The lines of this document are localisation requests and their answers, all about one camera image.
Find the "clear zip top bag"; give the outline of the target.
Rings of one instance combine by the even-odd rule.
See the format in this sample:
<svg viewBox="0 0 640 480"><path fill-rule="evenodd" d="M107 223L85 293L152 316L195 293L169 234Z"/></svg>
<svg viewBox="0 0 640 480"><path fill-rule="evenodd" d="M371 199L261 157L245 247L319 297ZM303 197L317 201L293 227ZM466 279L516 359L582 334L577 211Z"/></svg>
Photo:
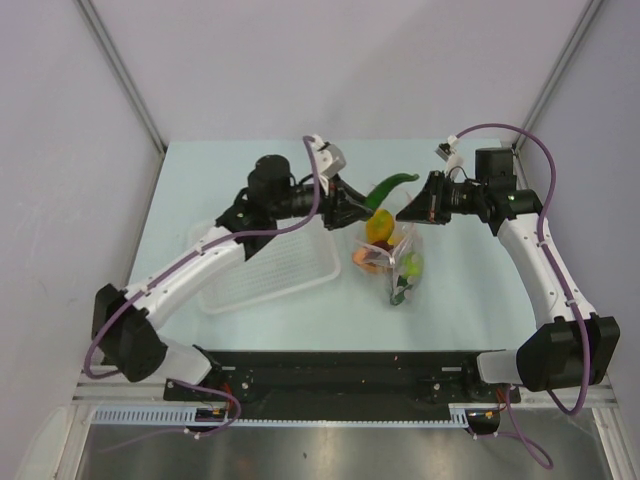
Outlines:
<svg viewBox="0 0 640 480"><path fill-rule="evenodd" d="M405 188L396 186L354 234L352 263L371 284L385 288L393 307L415 300L425 270L423 239L417 225L396 219L411 200Z"/></svg>

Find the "green chili pepper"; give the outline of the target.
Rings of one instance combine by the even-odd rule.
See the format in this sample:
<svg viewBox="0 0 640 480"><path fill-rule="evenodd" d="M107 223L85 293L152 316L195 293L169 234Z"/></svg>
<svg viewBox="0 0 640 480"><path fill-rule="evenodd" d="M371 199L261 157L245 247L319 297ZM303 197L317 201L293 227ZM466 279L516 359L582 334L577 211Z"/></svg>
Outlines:
<svg viewBox="0 0 640 480"><path fill-rule="evenodd" d="M377 210L396 187L403 183L415 182L419 178L418 174L409 173L397 173L387 177L369 192L364 200L364 206Z"/></svg>

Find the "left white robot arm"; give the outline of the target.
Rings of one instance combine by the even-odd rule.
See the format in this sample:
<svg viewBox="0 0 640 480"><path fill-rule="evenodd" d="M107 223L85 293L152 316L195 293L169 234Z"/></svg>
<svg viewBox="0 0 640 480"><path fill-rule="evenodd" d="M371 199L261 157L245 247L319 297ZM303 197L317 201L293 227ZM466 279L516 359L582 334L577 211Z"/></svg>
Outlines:
<svg viewBox="0 0 640 480"><path fill-rule="evenodd" d="M221 387L214 360L202 348L164 338L159 331L205 283L283 235L278 221L295 218L304 226L319 215L333 230L373 215L365 197L340 176L323 181L314 171L312 178L310 185L294 183L283 156L258 159L233 204L173 264L137 284L123 289L107 284L97 292L90 348L100 350L113 372L130 382L158 375L185 384L199 399L214 397Z"/></svg>

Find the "papaya slice with red flesh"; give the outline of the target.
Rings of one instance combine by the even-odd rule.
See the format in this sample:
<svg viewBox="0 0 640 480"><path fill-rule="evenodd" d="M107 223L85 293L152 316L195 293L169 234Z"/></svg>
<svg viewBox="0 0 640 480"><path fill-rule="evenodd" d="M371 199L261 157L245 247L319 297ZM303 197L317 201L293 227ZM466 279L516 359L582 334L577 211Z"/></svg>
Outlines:
<svg viewBox="0 0 640 480"><path fill-rule="evenodd" d="M387 273L396 264L393 249L391 244L384 241L365 244L353 253L352 262L367 273Z"/></svg>

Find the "green lime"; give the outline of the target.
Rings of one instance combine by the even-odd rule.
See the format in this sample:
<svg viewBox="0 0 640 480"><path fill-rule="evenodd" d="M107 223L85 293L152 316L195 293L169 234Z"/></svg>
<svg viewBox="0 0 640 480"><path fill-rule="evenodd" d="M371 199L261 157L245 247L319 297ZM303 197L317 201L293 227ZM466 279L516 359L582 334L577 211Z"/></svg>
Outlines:
<svg viewBox="0 0 640 480"><path fill-rule="evenodd" d="M418 252L410 252L401 259L400 275L408 280L410 277L419 278L423 274L424 258Z"/></svg>

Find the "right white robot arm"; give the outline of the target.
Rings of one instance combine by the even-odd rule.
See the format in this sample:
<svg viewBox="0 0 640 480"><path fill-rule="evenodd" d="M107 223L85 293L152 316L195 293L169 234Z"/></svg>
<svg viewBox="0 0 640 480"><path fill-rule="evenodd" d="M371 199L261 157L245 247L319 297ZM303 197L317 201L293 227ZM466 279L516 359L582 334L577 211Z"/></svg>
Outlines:
<svg viewBox="0 0 640 480"><path fill-rule="evenodd" d="M536 321L535 333L518 349L479 354L477 367L461 376L463 393L484 401L498 384L541 392L601 383L620 338L619 325L598 315L572 280L541 216L538 195L517 187L511 151L476 150L475 175L462 182L455 179L462 159L453 143L440 144L436 152L444 170L430 172L397 219L445 225L455 214L478 217L514 262Z"/></svg>

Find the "dark green cucumber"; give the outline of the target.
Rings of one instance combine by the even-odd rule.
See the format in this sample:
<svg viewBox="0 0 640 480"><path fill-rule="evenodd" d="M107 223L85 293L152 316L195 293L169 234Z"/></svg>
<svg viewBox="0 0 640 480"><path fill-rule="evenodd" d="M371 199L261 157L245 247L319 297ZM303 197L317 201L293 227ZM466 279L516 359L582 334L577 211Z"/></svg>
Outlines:
<svg viewBox="0 0 640 480"><path fill-rule="evenodd" d="M412 289L413 286L404 277L398 277L391 289L390 304L392 306L398 306L409 300Z"/></svg>

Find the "yellow green mango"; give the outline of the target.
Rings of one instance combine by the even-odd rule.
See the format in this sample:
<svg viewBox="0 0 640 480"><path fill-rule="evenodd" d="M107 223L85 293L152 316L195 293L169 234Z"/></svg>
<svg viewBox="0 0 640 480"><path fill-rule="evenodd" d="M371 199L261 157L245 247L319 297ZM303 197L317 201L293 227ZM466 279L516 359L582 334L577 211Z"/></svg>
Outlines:
<svg viewBox="0 0 640 480"><path fill-rule="evenodd" d="M394 216L386 209L378 209L366 222L365 233L369 244L387 242L395 230Z"/></svg>

